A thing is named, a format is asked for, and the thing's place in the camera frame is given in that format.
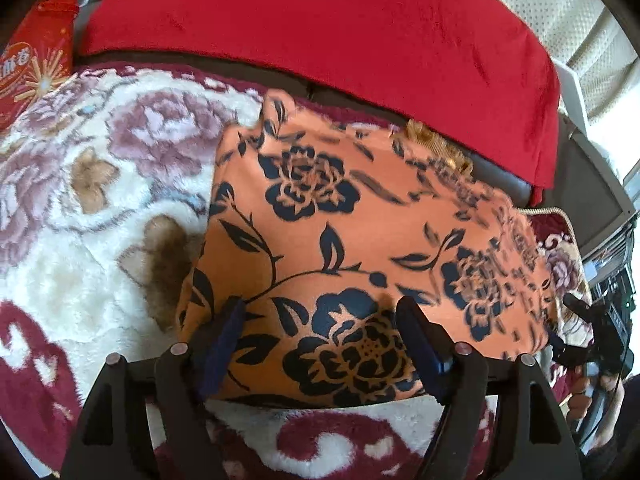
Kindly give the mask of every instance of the red cloth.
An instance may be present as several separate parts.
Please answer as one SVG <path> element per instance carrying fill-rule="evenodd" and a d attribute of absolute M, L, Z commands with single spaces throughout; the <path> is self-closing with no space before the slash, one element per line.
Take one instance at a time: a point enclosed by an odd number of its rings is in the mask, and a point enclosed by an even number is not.
<path fill-rule="evenodd" d="M 559 83 L 498 0 L 104 0 L 82 54 L 173 50 L 293 72 L 551 187 Z"/>

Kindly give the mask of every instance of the silver bolt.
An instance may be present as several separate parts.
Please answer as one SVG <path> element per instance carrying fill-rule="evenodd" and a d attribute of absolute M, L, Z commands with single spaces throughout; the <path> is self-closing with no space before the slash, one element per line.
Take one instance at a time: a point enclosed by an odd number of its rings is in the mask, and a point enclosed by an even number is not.
<path fill-rule="evenodd" d="M 171 353 L 173 355 L 184 355 L 188 349 L 189 345 L 187 345 L 187 343 L 176 343 L 171 346 Z"/>
<path fill-rule="evenodd" d="M 120 361 L 120 358 L 122 356 L 120 354 L 118 354 L 117 352 L 111 352 L 109 355 L 107 355 L 106 359 L 104 360 L 105 363 L 107 363 L 109 366 L 113 366 L 118 364 L 118 362 Z"/>
<path fill-rule="evenodd" d="M 469 355 L 471 354 L 471 352 L 474 351 L 474 348 L 469 343 L 465 343 L 463 341 L 456 343 L 454 348 L 456 349 L 456 352 L 459 353 L 460 355 Z"/>
<path fill-rule="evenodd" d="M 531 354 L 522 354 L 520 356 L 520 362 L 525 366 L 533 366 L 536 364 L 536 358 Z"/>

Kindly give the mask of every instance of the human hand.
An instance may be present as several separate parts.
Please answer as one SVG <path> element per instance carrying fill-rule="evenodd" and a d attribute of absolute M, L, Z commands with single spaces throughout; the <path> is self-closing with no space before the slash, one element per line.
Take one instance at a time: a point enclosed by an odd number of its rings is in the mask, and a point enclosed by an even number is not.
<path fill-rule="evenodd" d="M 577 367 L 575 371 L 577 374 L 581 374 L 582 367 Z M 609 440 L 611 440 L 611 437 L 613 436 L 613 430 L 616 426 L 618 416 L 620 415 L 622 401 L 625 398 L 625 389 L 622 385 L 622 381 L 620 381 L 620 384 L 618 384 L 618 389 L 615 391 L 615 393 L 613 392 L 617 382 L 617 376 L 603 376 L 600 380 L 601 386 L 609 394 L 609 398 L 604 405 L 605 410 L 607 409 L 607 406 L 609 407 L 609 409 L 604 413 L 604 420 L 598 424 L 598 429 L 596 430 L 593 443 L 591 444 L 591 449 L 604 446 Z M 587 390 L 589 384 L 590 378 L 588 377 L 580 377 L 573 384 L 571 388 L 572 396 L 568 402 L 569 412 L 566 415 L 566 420 L 568 422 L 584 418 L 584 416 L 587 414 L 587 410 L 591 405 L 591 397 L 587 396 L 585 394 L 585 391 Z"/>

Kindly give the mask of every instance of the orange floral fabric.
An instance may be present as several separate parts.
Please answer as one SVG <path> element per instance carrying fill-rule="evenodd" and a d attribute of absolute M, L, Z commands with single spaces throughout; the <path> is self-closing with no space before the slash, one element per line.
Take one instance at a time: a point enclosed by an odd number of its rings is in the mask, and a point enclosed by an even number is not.
<path fill-rule="evenodd" d="M 550 276 L 500 190 L 281 91 L 265 96 L 254 128 L 226 127 L 217 154 L 177 323 L 188 340 L 229 296 L 246 301 L 219 398 L 356 406 L 420 393 L 394 324 L 402 296 L 486 356 L 546 344 Z"/>

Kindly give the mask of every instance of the starburst graphic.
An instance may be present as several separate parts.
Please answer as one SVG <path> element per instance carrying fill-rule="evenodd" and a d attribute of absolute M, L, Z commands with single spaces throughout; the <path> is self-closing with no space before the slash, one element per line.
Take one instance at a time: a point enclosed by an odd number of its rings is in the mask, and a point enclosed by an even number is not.
<path fill-rule="evenodd" d="M 51 59 L 45 58 L 42 62 L 37 54 L 33 56 L 24 82 L 24 85 L 30 89 L 14 96 L 14 102 L 29 100 L 27 102 L 27 107 L 29 107 L 43 95 L 62 85 L 68 79 L 66 75 L 61 76 L 64 69 L 60 59 L 63 54 L 62 50 L 58 50 Z"/>

